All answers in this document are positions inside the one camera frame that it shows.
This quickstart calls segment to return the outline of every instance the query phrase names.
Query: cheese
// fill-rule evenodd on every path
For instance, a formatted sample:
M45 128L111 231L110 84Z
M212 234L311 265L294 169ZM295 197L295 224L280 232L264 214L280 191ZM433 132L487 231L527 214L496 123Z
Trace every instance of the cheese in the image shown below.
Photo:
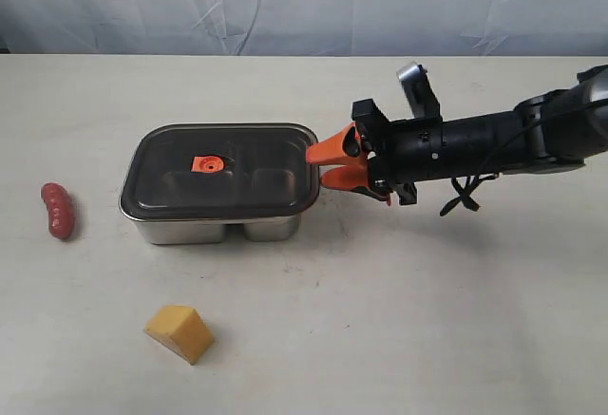
M143 331L191 365L215 340L199 314L188 306L164 306Z

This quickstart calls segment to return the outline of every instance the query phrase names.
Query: red sausage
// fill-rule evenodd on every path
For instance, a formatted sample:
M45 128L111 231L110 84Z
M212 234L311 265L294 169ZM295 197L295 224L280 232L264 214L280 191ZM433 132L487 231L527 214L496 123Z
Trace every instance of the red sausage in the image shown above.
M74 207L66 189L50 182L40 192L48 211L48 230L58 239L68 239L74 230Z

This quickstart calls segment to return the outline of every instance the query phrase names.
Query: white fabric backdrop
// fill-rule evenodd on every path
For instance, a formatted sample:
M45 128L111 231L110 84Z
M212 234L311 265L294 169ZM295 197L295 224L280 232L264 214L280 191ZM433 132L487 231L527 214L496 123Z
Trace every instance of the white fabric backdrop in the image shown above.
M0 0L13 52L608 53L607 0Z

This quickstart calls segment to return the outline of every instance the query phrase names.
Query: lunch box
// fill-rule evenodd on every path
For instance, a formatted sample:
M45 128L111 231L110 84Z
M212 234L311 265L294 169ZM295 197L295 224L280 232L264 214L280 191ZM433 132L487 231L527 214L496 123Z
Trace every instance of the lunch box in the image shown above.
M293 123L161 127L135 151L121 211L154 244L221 242L232 225L253 241L287 239L319 193L305 156L315 143Z

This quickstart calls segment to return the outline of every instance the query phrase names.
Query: tinted plastic lid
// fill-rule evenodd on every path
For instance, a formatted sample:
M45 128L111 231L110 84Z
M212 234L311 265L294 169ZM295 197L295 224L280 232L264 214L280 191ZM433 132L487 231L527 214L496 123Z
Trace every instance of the tinted plastic lid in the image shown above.
M285 217L310 207L314 133L297 124L178 124L138 146L121 195L140 220Z

